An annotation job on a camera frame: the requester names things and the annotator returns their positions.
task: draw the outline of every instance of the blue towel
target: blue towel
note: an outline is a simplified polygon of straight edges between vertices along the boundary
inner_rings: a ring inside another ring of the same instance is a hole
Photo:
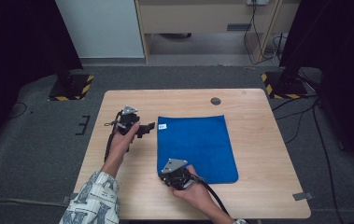
[[[158,119],[157,172],[168,159],[188,161],[208,184],[238,179],[224,116]]]

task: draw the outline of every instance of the white wall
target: white wall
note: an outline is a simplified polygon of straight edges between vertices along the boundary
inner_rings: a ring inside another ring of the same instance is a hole
[[[56,0],[80,58],[144,58],[134,0]]]

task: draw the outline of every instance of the yellow and black tape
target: yellow and black tape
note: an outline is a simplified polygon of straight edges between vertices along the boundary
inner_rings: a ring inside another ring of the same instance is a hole
[[[262,74],[262,81],[270,99],[297,99],[305,98],[305,94],[276,94],[266,74]]]
[[[58,95],[58,96],[53,96],[49,97],[50,101],[68,101],[68,100],[82,100],[86,96],[87,92],[89,91],[89,88],[92,84],[92,79],[94,76],[88,76],[86,83],[81,91],[81,94],[79,95],[74,95],[74,96],[64,96],[64,95]]]

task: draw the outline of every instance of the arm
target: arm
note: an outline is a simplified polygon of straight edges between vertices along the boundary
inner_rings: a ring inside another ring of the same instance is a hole
[[[95,220],[96,223],[119,223],[119,184],[115,177],[138,128],[139,122],[125,135],[115,132],[101,171],[95,172],[84,184],[78,196],[70,202],[60,223],[93,223]]]
[[[197,175],[193,166],[187,167],[189,172],[193,175]],[[212,200],[208,193],[208,190],[201,184],[192,183],[187,189],[176,190],[171,188],[174,196],[185,200],[193,208],[199,210],[204,215],[206,215],[215,224],[232,224],[234,220],[224,213]]]

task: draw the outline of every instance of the power outlet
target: power outlet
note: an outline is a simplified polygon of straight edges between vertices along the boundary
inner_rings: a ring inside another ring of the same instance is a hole
[[[247,5],[248,6],[267,6],[269,5],[269,0],[247,0]]]

